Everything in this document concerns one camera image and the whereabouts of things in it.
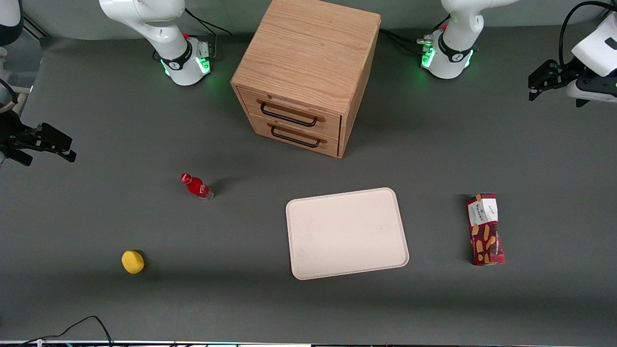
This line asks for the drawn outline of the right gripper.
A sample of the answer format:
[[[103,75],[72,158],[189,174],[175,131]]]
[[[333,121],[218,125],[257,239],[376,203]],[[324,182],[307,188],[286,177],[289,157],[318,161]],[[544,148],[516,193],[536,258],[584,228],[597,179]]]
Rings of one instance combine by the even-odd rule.
[[[20,117],[15,112],[2,112],[0,115],[0,147],[2,157],[14,160],[24,166],[31,166],[33,157],[17,150],[17,142],[27,145],[35,144],[32,128],[22,124]]]

